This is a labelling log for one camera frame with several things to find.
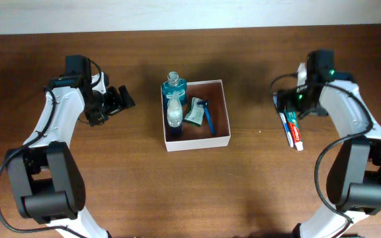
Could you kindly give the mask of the teal mouthwash bottle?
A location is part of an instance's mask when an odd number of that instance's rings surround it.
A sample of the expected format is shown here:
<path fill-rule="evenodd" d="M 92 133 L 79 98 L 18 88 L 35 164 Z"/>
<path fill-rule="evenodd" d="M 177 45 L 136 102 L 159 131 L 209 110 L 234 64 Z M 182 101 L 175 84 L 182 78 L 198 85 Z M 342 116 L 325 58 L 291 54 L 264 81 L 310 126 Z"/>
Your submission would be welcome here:
<path fill-rule="evenodd" d="M 179 100 L 181 105 L 185 105 L 187 103 L 187 81 L 183 78 L 180 78 L 177 72 L 171 71 L 167 75 L 166 82 L 161 85 L 161 94 L 164 108 L 167 108 L 167 103 L 175 91 L 179 93 Z"/>

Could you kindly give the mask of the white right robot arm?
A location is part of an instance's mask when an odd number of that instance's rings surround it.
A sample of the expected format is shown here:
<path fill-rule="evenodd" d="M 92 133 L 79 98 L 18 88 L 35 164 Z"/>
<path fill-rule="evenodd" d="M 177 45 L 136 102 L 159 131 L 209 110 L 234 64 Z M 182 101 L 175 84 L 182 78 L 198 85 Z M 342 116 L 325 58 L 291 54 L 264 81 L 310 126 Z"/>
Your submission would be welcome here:
<path fill-rule="evenodd" d="M 336 71 L 331 50 L 308 54 L 292 89 L 273 93 L 290 147 L 303 150 L 298 121 L 329 116 L 339 134 L 319 154 L 314 184 L 321 207 L 298 223 L 292 237 L 342 237 L 354 224 L 381 211 L 381 126 L 365 105 L 351 73 Z"/>

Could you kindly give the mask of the red white toothpaste tube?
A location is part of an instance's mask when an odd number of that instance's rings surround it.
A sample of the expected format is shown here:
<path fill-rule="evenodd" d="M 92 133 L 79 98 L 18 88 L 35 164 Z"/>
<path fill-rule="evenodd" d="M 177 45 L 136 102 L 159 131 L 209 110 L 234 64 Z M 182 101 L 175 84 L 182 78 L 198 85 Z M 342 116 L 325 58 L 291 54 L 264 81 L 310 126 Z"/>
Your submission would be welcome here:
<path fill-rule="evenodd" d="M 286 111 L 285 113 L 288 127 L 294 141 L 294 146 L 297 151 L 302 151 L 304 149 L 303 142 L 301 138 L 301 133 L 298 126 L 298 121 L 295 112 Z"/>

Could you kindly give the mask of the blue disposable razor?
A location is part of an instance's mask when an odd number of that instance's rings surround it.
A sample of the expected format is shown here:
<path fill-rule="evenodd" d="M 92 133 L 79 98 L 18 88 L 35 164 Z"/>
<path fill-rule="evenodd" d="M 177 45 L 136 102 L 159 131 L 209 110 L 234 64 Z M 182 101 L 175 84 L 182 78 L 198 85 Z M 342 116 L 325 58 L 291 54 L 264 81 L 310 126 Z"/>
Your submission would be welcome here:
<path fill-rule="evenodd" d="M 207 123 L 208 123 L 208 126 L 210 128 L 210 132 L 211 134 L 214 136 L 216 134 L 216 131 L 214 129 L 214 124 L 213 124 L 213 121 L 211 119 L 211 115 L 210 115 L 210 112 L 209 112 L 209 109 L 208 109 L 208 104 L 209 104 L 209 101 L 208 100 L 202 100 L 200 102 L 197 103 L 197 105 L 201 105 L 203 106 L 203 109 L 204 109 L 204 115 L 206 117 L 206 120 L 207 120 Z"/>

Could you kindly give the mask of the clear spray bottle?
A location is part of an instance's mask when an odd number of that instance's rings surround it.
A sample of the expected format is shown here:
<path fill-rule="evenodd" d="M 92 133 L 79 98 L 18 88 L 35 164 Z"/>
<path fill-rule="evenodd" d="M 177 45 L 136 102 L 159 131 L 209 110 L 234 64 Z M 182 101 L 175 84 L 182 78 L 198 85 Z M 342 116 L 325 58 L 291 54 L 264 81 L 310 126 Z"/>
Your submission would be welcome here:
<path fill-rule="evenodd" d="M 183 108 L 178 91 L 173 92 L 167 103 L 167 122 L 170 135 L 179 138 L 183 131 Z"/>

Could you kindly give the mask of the green white soap packet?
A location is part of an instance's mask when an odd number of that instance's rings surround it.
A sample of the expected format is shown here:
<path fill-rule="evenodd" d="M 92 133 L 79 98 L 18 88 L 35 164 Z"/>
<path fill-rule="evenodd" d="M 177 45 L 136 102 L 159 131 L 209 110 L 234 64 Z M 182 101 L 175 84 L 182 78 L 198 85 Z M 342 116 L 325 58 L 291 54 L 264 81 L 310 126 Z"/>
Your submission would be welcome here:
<path fill-rule="evenodd" d="M 184 117 L 184 122 L 201 127 L 204 118 L 204 105 L 200 104 L 202 99 L 193 97 L 190 104 L 190 110 Z"/>

